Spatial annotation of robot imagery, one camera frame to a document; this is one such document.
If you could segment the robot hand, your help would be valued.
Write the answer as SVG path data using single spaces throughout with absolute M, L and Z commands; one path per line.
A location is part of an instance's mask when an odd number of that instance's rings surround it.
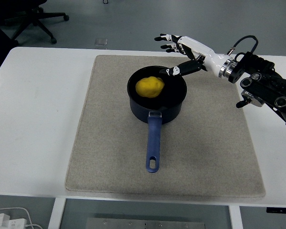
M 184 76 L 204 69 L 220 77 L 222 66 L 229 59 L 229 56 L 217 54 L 211 48 L 187 36 L 160 34 L 154 40 L 168 41 L 169 44 L 162 45 L 162 49 L 166 52 L 180 53 L 189 58 L 184 63 L 166 69 L 166 74 L 170 76 Z

